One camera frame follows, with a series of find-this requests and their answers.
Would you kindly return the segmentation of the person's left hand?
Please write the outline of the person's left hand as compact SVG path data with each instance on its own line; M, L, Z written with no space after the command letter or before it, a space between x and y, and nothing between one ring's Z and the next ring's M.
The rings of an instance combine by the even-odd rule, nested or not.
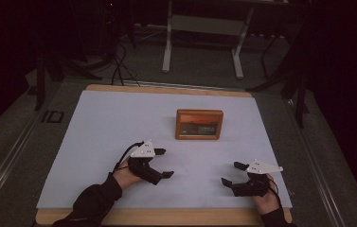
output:
M113 172L113 177L116 179L122 190L125 190L141 179L135 176L129 169L128 159L125 159Z

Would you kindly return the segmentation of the black floor bracket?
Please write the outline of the black floor bracket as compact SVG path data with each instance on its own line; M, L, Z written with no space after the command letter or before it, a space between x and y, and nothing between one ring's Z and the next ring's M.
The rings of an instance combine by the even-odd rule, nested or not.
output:
M58 111L46 111L42 117L42 123L61 123L64 117L63 112Z

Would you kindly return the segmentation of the black metal stand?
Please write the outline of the black metal stand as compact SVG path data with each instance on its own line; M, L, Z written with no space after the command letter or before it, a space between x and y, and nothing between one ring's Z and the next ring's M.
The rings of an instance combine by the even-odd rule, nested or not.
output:
M63 78L62 66L65 65L86 79L101 80L101 77L95 76L91 70L105 66L111 60L106 56L98 62L80 65L54 50L39 52L36 59L36 84L27 92L29 95L36 96L35 111L39 111L45 103L45 72L53 72L56 80L60 80Z
M294 96L294 94L296 94L295 121L298 127L303 129L303 113L305 109L307 76L304 74L298 74L295 69L289 69L289 57L291 54L291 50L287 51L281 64L271 75L268 75L264 62L264 56L267 54L270 47L278 38L279 35L276 35L273 40L269 42L268 46L264 49L260 57L263 74L266 77L267 81L256 87L247 88L247 91L260 92L281 81L285 81L285 85L280 92L281 97L290 100Z

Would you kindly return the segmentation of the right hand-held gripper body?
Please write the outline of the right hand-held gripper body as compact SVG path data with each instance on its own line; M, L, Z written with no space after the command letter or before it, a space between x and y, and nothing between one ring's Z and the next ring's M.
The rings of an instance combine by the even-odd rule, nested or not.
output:
M245 171L248 176L246 183L233 183L231 189L236 197L264 196L269 189L267 174L281 172L282 166L263 163L254 160Z

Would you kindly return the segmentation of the white metal table frame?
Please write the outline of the white metal table frame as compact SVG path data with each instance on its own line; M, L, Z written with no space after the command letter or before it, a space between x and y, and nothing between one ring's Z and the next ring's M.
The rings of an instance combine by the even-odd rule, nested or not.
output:
M237 36L239 38L239 41L237 46L231 50L231 55L236 78L243 79L244 74L242 72L241 67L240 53L255 9L250 8L245 14L245 19L238 21L174 14L172 12L172 6L173 0L169 0L167 17L167 39L162 64L162 72L168 73L170 71L172 31L182 30L190 32Z

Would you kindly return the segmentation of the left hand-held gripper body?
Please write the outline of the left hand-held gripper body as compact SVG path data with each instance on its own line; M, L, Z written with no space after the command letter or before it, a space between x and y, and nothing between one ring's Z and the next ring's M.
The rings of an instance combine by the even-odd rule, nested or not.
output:
M162 173L150 167L150 161L156 156L154 149L152 140L139 143L138 148L130 153L128 165L135 176L157 185L162 179Z

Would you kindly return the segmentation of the orange rectangular box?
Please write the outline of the orange rectangular box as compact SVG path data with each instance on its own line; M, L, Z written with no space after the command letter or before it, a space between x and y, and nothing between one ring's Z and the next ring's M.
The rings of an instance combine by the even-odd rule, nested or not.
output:
M221 110L178 109L175 138L178 140L218 140L223 124Z

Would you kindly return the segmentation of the person's right hand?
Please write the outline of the person's right hand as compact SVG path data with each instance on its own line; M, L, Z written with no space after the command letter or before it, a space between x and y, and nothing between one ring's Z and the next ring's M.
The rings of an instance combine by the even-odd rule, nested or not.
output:
M257 210L261 215L272 212L281 207L281 202L278 195L277 185L274 178L267 174L269 179L269 189L264 196L254 196L252 201L255 203Z

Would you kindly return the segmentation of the white table mat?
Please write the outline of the white table mat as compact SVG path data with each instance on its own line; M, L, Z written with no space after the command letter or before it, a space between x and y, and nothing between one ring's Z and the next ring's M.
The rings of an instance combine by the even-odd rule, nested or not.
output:
M178 140L179 109L223 111L221 136L214 141ZM140 182L116 202L118 208L249 207L222 180L243 183L234 163L276 156L252 97L191 96L85 91L81 94L38 205L69 208L88 186L102 183L132 144L152 141L165 154L150 165L171 177L159 184Z

